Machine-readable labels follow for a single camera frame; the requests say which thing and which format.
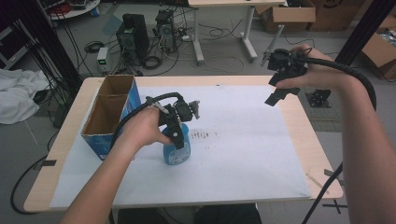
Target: white desk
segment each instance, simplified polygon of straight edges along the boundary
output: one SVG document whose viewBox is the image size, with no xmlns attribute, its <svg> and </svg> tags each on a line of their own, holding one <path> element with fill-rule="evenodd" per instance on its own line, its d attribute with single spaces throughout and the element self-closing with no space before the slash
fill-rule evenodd
<svg viewBox="0 0 396 224">
<path fill-rule="evenodd" d="M 201 50 L 201 44 L 199 42 L 198 37 L 198 9 L 199 7 L 226 7 L 226 6 L 248 6 L 247 10 L 247 25 L 245 28 L 245 32 L 241 33 L 242 42 L 244 43 L 247 51 L 250 55 L 250 61 L 253 62 L 258 58 L 256 51 L 252 47 L 250 40 L 248 38 L 251 21 L 253 19 L 254 14 L 254 6 L 258 5 L 277 5 L 283 4 L 285 1 L 282 0 L 189 0 L 189 4 L 191 7 L 194 7 L 194 35 L 192 37 L 192 43 L 195 49 L 195 55 L 197 59 L 197 64 L 201 65 L 204 63 L 204 54 Z"/>
<path fill-rule="evenodd" d="M 139 87 L 158 86 L 207 86 L 207 85 L 267 85 L 268 76 L 224 76 L 224 77 L 137 77 Z M 76 134 L 92 97 L 102 84 L 102 78 L 89 78 L 84 81 L 78 97 L 56 138 L 47 160 L 55 160 L 54 166 L 42 167 L 35 184 L 25 202 L 27 211 L 48 211 L 64 161 L 75 141 Z M 306 183 L 316 198 L 328 177 L 324 169 L 332 170 L 329 161 L 318 141 L 312 126 L 306 117 L 296 96 L 278 103 L 285 124 L 288 127 L 291 142 L 294 144 L 298 159 L 305 173 Z M 333 182 L 324 198 L 340 198 L 343 190 L 338 182 Z"/>
</svg>

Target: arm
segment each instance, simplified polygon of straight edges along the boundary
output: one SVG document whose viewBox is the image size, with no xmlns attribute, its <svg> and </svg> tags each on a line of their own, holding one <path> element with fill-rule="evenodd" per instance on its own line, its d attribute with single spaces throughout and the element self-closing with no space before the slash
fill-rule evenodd
<svg viewBox="0 0 396 224">
<path fill-rule="evenodd" d="M 61 223 L 106 223 L 120 182 L 143 146 L 154 142 L 171 144 L 158 129 L 160 113 L 148 107 L 129 120 L 105 161 L 67 209 Z"/>
<path fill-rule="evenodd" d="M 295 50 L 308 48 L 304 45 Z M 308 56 L 330 60 L 315 49 Z M 315 87 L 337 94 L 342 110 L 344 179 L 350 221 L 394 223 L 396 152 L 362 84 L 337 70 L 310 65 L 304 76 L 283 80 L 276 86 Z"/>
</svg>

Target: desk leg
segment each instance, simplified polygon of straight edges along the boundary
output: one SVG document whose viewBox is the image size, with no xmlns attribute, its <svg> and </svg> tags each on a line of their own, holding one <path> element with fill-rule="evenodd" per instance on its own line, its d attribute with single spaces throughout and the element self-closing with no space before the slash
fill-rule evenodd
<svg viewBox="0 0 396 224">
<path fill-rule="evenodd" d="M 248 39 L 248 35 L 250 33 L 251 21 L 253 20 L 254 7 L 249 7 L 247 11 L 247 26 L 244 33 L 241 33 L 242 42 L 244 43 L 247 51 L 250 55 L 250 62 L 252 63 L 254 60 L 258 58 L 256 51 L 253 46 L 251 46 L 250 40 Z"/>
<path fill-rule="evenodd" d="M 194 35 L 192 36 L 192 44 L 194 45 L 197 64 L 202 65 L 204 63 L 204 54 L 202 53 L 198 38 L 198 9 L 198 7 L 194 9 Z"/>
</svg>

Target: white cloth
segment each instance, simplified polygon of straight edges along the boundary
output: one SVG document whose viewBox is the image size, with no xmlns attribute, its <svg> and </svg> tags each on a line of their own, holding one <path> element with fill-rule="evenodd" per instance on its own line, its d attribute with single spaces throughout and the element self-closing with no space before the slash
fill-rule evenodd
<svg viewBox="0 0 396 224">
<path fill-rule="evenodd" d="M 0 123 L 13 124 L 31 117 L 39 108 L 35 93 L 49 86 L 42 71 L 0 69 Z"/>
</svg>

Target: open cardboard box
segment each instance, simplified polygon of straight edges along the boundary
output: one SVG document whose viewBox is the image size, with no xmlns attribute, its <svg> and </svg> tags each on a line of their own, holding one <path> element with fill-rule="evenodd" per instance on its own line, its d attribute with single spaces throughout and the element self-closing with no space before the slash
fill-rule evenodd
<svg viewBox="0 0 396 224">
<path fill-rule="evenodd" d="M 396 17 L 388 16 L 380 25 L 377 34 L 367 42 L 362 52 L 373 62 L 385 78 L 396 78 L 396 47 L 379 34 L 386 29 L 396 31 Z"/>
<path fill-rule="evenodd" d="M 120 120 L 140 106 L 133 76 L 106 76 L 81 131 L 82 138 L 104 160 Z"/>
<path fill-rule="evenodd" d="M 276 32 L 281 24 L 285 31 L 304 31 L 309 22 L 316 20 L 315 6 L 309 0 L 303 1 L 303 7 L 256 6 L 256 12 L 267 32 Z"/>
<path fill-rule="evenodd" d="M 311 0 L 317 20 L 309 23 L 309 31 L 343 31 L 358 14 L 365 0 Z"/>
</svg>

